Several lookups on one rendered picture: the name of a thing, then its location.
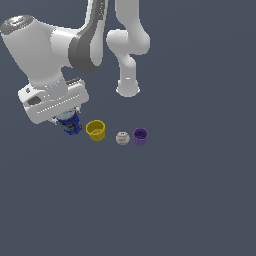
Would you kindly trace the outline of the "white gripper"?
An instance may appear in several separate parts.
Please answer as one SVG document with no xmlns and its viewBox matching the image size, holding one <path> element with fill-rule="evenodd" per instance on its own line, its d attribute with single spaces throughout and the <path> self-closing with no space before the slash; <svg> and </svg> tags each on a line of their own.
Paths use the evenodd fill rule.
<svg viewBox="0 0 256 256">
<path fill-rule="evenodd" d="M 81 105 L 89 100 L 83 79 L 68 81 L 67 89 L 65 96 L 51 100 L 45 90 L 37 90 L 31 84 L 27 84 L 18 91 L 18 97 L 29 119 L 35 124 L 40 124 L 51 121 L 54 116 L 71 108 L 80 109 Z"/>
</svg>

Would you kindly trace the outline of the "blue can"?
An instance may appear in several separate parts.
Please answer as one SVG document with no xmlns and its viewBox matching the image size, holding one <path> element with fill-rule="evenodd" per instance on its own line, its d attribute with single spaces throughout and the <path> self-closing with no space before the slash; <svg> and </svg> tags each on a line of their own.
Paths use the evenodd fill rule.
<svg viewBox="0 0 256 256">
<path fill-rule="evenodd" d="M 82 125 L 75 108 L 56 115 L 56 119 L 68 135 L 78 134 L 82 130 Z"/>
</svg>

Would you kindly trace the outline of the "yellow cup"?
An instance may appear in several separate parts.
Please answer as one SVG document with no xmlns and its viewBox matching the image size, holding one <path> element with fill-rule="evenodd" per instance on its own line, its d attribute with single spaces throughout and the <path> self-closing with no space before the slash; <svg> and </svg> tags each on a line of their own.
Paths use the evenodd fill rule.
<svg viewBox="0 0 256 256">
<path fill-rule="evenodd" d="M 101 141 L 105 137 L 105 124 L 101 120 L 93 120 L 86 125 L 86 132 L 93 141 Z"/>
</svg>

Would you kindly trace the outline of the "white baseball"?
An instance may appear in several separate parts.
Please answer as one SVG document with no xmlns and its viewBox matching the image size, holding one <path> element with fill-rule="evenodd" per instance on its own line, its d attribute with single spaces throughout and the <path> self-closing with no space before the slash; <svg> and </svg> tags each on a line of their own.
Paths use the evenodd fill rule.
<svg viewBox="0 0 256 256">
<path fill-rule="evenodd" d="M 116 135 L 116 142 L 119 145 L 127 145 L 130 141 L 130 136 L 127 132 L 119 132 Z"/>
</svg>

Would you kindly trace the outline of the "purple cup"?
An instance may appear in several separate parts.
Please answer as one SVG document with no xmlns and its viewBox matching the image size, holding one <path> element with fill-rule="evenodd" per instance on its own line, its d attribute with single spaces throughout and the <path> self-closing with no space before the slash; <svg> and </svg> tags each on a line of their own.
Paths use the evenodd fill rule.
<svg viewBox="0 0 256 256">
<path fill-rule="evenodd" d="M 134 143 L 137 146 L 143 146 L 148 139 L 149 133 L 145 128 L 136 128 L 133 131 Z"/>
</svg>

